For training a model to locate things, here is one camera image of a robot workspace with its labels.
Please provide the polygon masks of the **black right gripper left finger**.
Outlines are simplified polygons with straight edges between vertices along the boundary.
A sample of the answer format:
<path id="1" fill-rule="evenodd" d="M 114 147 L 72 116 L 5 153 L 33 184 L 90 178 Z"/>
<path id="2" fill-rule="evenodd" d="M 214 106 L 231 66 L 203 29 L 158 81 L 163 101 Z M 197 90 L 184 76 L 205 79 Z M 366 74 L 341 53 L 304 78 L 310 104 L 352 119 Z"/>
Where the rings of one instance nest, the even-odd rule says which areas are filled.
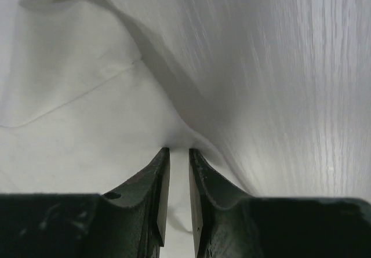
<path id="1" fill-rule="evenodd" d="M 105 194 L 1 195 L 2 257 L 158 257 L 170 151 Z"/>

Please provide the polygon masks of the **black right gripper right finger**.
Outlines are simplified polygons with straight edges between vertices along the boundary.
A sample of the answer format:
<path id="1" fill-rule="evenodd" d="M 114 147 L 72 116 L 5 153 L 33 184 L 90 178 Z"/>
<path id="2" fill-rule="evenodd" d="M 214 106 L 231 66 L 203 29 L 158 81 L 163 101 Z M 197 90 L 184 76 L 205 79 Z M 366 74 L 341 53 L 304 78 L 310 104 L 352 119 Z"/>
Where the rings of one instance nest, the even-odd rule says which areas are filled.
<path id="1" fill-rule="evenodd" d="M 369 257 L 370 204 L 357 198 L 254 197 L 191 149 L 196 257 Z"/>

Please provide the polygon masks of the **white t-shirt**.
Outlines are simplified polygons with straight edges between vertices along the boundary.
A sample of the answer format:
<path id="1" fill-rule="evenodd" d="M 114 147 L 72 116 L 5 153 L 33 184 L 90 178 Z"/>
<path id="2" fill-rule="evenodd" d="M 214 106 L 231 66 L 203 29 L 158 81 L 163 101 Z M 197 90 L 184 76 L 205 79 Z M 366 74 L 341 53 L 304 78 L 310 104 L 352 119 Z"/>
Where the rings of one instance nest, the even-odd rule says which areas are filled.
<path id="1" fill-rule="evenodd" d="M 370 0 L 1 0 L 1 192 L 100 192 L 170 147 L 257 196 L 370 200 Z"/>

